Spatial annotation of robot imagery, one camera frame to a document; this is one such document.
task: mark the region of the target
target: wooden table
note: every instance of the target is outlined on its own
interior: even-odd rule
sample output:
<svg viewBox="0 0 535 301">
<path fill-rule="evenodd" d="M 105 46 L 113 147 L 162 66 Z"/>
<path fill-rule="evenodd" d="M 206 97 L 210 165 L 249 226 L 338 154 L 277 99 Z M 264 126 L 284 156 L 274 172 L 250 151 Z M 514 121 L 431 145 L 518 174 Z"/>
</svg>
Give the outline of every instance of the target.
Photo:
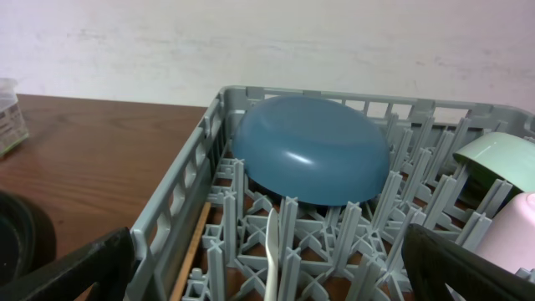
<svg viewBox="0 0 535 301">
<path fill-rule="evenodd" d="M 19 95 L 30 137 L 0 189 L 51 217 L 58 258 L 131 227 L 205 108 Z"/>
</svg>

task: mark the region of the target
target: black round object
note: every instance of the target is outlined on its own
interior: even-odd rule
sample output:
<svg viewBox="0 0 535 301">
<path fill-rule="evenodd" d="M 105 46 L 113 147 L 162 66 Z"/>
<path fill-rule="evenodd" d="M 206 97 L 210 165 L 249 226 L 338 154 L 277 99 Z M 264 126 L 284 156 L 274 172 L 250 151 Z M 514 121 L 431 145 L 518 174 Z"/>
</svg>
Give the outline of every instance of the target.
<svg viewBox="0 0 535 301">
<path fill-rule="evenodd" d="M 0 191 L 0 286 L 52 262 L 54 225 L 44 211 Z"/>
</svg>

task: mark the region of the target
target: light green bowl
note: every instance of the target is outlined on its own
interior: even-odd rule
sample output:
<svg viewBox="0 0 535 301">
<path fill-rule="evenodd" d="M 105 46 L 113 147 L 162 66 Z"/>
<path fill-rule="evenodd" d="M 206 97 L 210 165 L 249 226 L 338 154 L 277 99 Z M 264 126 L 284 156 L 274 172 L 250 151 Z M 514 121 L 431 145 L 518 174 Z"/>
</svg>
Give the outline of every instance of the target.
<svg viewBox="0 0 535 301">
<path fill-rule="evenodd" d="M 496 174 L 521 191 L 535 191 L 535 144 L 532 142 L 494 132 L 465 145 L 453 157 L 458 162 L 475 162 L 473 176 L 479 181 L 492 183 Z"/>
</svg>

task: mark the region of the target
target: dish rack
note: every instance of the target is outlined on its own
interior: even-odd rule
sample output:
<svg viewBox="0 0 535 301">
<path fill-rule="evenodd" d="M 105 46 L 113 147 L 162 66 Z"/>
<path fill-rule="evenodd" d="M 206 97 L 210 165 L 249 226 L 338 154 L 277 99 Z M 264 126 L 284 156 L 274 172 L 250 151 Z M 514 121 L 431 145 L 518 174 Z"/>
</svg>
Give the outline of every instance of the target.
<svg viewBox="0 0 535 301">
<path fill-rule="evenodd" d="M 247 110 L 279 95 L 330 99 L 368 115 L 390 145 L 390 173 L 382 193 L 370 202 L 318 209 L 255 191 L 244 172 L 247 163 L 229 153 L 232 133 Z M 268 217 L 263 213 L 273 207 L 280 211 L 281 229 L 278 300 L 335 300 L 329 297 L 333 285 L 345 290 L 342 299 L 411 299 L 400 255 L 407 226 L 418 223 L 473 251 L 512 189 L 497 178 L 490 189 L 472 191 L 469 165 L 452 159 L 456 150 L 492 131 L 532 141 L 535 120 L 503 105 L 223 88 L 131 228 L 137 266 L 126 297 L 169 299 L 197 218 L 210 202 L 222 216 L 209 221 L 202 234 L 199 248 L 208 267 L 191 270 L 182 300 L 241 299 L 251 292 L 263 296 L 268 261 L 265 253 L 250 251 L 264 248 Z M 229 270 L 244 279 L 231 293 Z M 525 270 L 520 274 L 529 276 Z"/>
</svg>

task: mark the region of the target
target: wooden stick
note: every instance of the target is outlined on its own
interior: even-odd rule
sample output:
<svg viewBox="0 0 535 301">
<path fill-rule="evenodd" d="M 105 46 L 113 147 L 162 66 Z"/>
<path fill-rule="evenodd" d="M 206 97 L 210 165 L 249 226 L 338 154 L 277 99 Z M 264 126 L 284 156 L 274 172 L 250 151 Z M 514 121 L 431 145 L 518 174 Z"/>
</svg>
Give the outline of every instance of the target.
<svg viewBox="0 0 535 301">
<path fill-rule="evenodd" d="M 190 246 L 187 248 L 186 256 L 182 262 L 181 271 L 178 273 L 178 278 L 176 279 L 175 287 L 173 288 L 173 293 L 171 294 L 170 301 L 179 301 L 184 294 L 184 289 L 186 288 L 186 283 L 188 276 L 191 271 L 191 265 L 193 264 L 193 259 L 197 253 L 197 248 L 199 247 L 199 242 L 202 238 L 202 232 L 204 230 L 204 225 L 208 219 L 208 213 L 210 212 L 211 203 L 206 202 L 202 208 L 201 215 L 197 221 L 195 231 L 193 232 L 193 237 L 191 238 Z"/>
</svg>

